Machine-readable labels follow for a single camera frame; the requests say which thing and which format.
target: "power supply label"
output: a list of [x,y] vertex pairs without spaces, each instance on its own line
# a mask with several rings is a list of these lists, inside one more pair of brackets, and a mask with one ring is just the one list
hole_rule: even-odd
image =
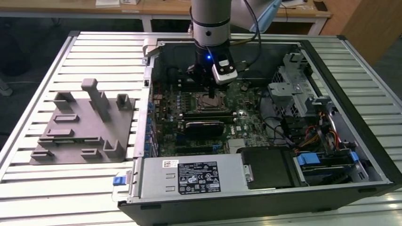
[[180,194],[220,192],[217,163],[215,161],[180,163],[177,171]]

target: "motherboard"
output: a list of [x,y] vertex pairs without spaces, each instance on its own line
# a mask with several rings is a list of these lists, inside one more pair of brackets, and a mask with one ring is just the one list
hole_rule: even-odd
[[247,81],[232,82],[213,98],[191,81],[179,81],[156,86],[153,97],[160,157],[232,153],[240,147],[268,145],[259,88]]

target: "slotted metal surface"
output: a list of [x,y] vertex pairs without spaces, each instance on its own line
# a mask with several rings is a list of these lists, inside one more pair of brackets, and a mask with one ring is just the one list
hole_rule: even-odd
[[[116,207],[112,198],[112,176],[132,167],[135,132],[139,113],[135,111],[129,134],[126,161],[108,164],[30,166],[30,152],[36,147],[54,105],[49,102],[56,91],[72,91],[74,98],[88,98],[80,91],[82,78],[96,78],[98,89],[108,97],[126,93],[139,101],[144,66],[143,40],[147,37],[187,38],[185,34],[81,32],[69,38],[42,82],[42,93],[30,103],[1,154],[0,225],[72,226],[136,225]],[[245,38],[247,35],[232,35]],[[364,121],[386,148],[398,168],[402,167],[402,108],[370,68],[362,65],[347,43],[325,36],[264,36],[265,39],[308,39],[331,70]],[[117,195],[128,188],[116,187]],[[400,225],[402,193],[366,198],[339,210],[300,213],[264,218],[207,222],[193,225]]]

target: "circuit board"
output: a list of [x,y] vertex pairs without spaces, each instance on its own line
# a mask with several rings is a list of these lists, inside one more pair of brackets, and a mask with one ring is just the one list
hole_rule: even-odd
[[221,103],[216,106],[221,111],[229,111],[236,115],[233,122],[224,123],[223,134],[213,139],[191,140],[184,138],[180,132],[180,114],[185,112],[200,112],[200,92],[183,92],[173,86],[164,91],[159,100],[156,114],[156,129],[159,137],[159,156],[169,157],[183,155],[176,152],[177,148],[211,147],[213,153],[228,153],[229,139],[244,139],[245,147],[267,146],[268,135],[259,118],[259,111],[255,107],[259,96],[257,88],[248,88],[245,82],[235,81],[223,92],[217,92]]

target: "table leg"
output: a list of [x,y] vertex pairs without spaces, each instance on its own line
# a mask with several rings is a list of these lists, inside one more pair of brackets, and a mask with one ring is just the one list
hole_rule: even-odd
[[143,21],[144,32],[152,32],[152,16],[151,15],[140,15],[140,20]]
[[319,35],[321,28],[325,25],[327,18],[316,18],[315,23],[312,24],[308,35]]

